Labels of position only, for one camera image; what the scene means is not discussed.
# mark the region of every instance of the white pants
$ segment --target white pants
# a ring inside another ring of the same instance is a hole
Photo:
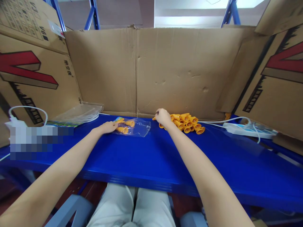
[[[108,183],[87,227],[175,227],[166,192]]]

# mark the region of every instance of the pixelated blur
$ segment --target pixelated blur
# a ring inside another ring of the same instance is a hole
[[[15,127],[10,130],[10,159],[36,160],[37,152],[52,152],[53,144],[73,136],[72,127]]]

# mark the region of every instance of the power strip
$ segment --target power strip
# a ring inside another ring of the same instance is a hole
[[[232,124],[232,123],[224,123],[223,127],[232,134],[242,135],[242,136],[251,136],[251,137],[258,137],[256,130],[249,125],[239,125],[239,124]],[[260,130],[257,129],[260,138],[264,139],[272,139],[278,132],[275,130],[269,131],[266,129]]]

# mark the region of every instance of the plastic bag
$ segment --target plastic bag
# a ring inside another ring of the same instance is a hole
[[[151,129],[150,121],[143,121],[140,118],[127,119],[117,117],[114,122],[118,122],[118,128],[113,131],[114,134],[145,137]]]
[[[47,125],[75,128],[80,124],[97,119],[99,113],[101,113],[103,109],[103,104],[83,102],[65,113],[56,116],[50,121],[47,121]]]

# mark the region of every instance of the forearm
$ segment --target forearm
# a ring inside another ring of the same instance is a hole
[[[174,124],[166,129],[197,186],[209,226],[253,226],[229,185],[201,149]]]
[[[42,226],[101,135],[92,130],[55,161],[0,217],[0,226]]]

